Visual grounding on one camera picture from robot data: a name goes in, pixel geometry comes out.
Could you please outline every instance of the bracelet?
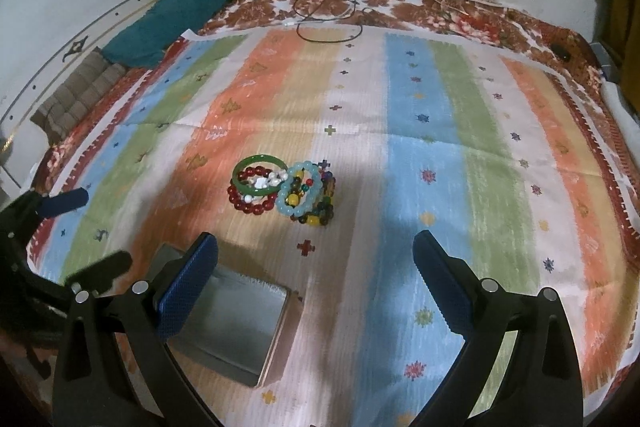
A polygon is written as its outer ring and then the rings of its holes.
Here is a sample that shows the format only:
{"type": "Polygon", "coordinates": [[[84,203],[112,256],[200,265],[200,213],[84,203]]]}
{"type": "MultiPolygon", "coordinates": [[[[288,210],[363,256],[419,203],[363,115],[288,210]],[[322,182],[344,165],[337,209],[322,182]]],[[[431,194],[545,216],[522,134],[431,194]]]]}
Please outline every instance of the bracelet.
{"type": "Polygon", "coordinates": [[[313,210],[322,190],[322,176],[318,166],[310,161],[293,164],[287,169],[287,174],[289,177],[280,184],[278,190],[276,208],[285,216],[300,217],[313,210]],[[308,180],[303,184],[302,178],[298,175],[301,171],[307,171],[311,175],[310,183],[308,180]]]}
{"type": "Polygon", "coordinates": [[[273,194],[280,190],[280,186],[277,185],[275,187],[266,187],[266,188],[253,188],[247,184],[242,183],[242,180],[239,179],[238,174],[242,171],[246,166],[251,165],[256,162],[268,162],[277,165],[281,169],[287,170],[287,164],[284,163],[279,158],[275,156],[269,156],[268,154],[256,154],[254,156],[249,156],[244,160],[238,162],[238,164],[234,167],[233,174],[231,175],[231,182],[234,184],[238,192],[244,196],[268,196],[269,194],[273,194]]]}

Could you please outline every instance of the dark object on bed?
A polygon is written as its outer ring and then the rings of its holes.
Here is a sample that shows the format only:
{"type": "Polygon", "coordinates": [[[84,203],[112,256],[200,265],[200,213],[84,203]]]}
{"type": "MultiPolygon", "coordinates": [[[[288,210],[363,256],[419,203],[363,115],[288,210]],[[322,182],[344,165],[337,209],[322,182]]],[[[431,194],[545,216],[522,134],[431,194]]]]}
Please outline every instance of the dark object on bed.
{"type": "Polygon", "coordinates": [[[197,31],[227,0],[158,0],[142,19],[102,49],[107,60],[130,68],[155,68],[164,50],[188,29],[197,31]]]}

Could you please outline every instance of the green jade bangle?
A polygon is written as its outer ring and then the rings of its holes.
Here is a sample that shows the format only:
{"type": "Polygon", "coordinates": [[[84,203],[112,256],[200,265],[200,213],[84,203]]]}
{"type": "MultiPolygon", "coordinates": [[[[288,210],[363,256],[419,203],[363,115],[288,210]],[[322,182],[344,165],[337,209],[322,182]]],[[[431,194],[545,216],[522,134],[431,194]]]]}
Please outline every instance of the green jade bangle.
{"type": "Polygon", "coordinates": [[[287,164],[284,163],[284,161],[282,161],[279,158],[276,158],[275,156],[269,156],[268,154],[256,154],[254,156],[249,156],[249,158],[245,158],[244,160],[241,160],[240,162],[238,162],[238,165],[234,167],[234,172],[231,175],[231,182],[238,189],[238,192],[240,192],[240,194],[242,194],[243,196],[249,195],[249,196],[258,196],[259,198],[261,198],[263,196],[268,196],[269,194],[273,194],[274,192],[277,192],[278,190],[280,190],[279,185],[277,187],[251,188],[250,185],[245,185],[240,182],[240,180],[238,179],[238,172],[243,170],[245,167],[248,167],[252,163],[258,163],[258,162],[272,163],[274,165],[277,165],[281,169],[284,169],[284,170],[288,169],[287,164]]]}

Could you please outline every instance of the cross pattern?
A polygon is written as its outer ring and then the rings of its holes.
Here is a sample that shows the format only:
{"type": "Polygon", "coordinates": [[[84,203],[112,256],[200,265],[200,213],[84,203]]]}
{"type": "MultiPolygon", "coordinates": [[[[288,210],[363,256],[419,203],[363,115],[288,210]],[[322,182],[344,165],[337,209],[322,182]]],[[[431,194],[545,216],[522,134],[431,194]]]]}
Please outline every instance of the cross pattern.
{"type": "Polygon", "coordinates": [[[307,255],[309,255],[309,252],[316,251],[316,247],[314,247],[314,245],[312,245],[311,241],[308,239],[305,239],[302,243],[298,243],[297,248],[302,252],[302,257],[306,257],[307,255]]]}

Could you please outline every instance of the orange stripe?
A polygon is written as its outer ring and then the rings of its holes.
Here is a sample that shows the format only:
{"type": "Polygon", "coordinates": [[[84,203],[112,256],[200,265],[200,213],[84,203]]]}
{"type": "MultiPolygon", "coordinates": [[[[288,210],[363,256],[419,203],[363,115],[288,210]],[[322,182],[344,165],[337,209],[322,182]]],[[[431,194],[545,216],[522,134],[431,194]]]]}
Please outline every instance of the orange stripe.
{"type": "Polygon", "coordinates": [[[203,216],[203,209],[212,208],[210,199],[220,199],[220,194],[226,200],[238,151],[249,137],[260,132],[261,121],[303,44],[295,32],[270,31],[252,50],[230,85],[211,103],[133,241],[133,266],[123,284],[144,275],[162,243],[186,250],[202,230],[212,230],[215,218],[210,212],[203,216]],[[207,139],[219,130],[227,134],[207,139]],[[186,198],[187,203],[172,208],[176,194],[186,198]]]}
{"type": "Polygon", "coordinates": [[[569,109],[543,71],[503,61],[545,132],[574,209],[588,286],[587,348],[581,372],[584,390],[590,393],[612,377],[622,356],[637,284],[628,277],[618,222],[600,168],[569,109]]]}

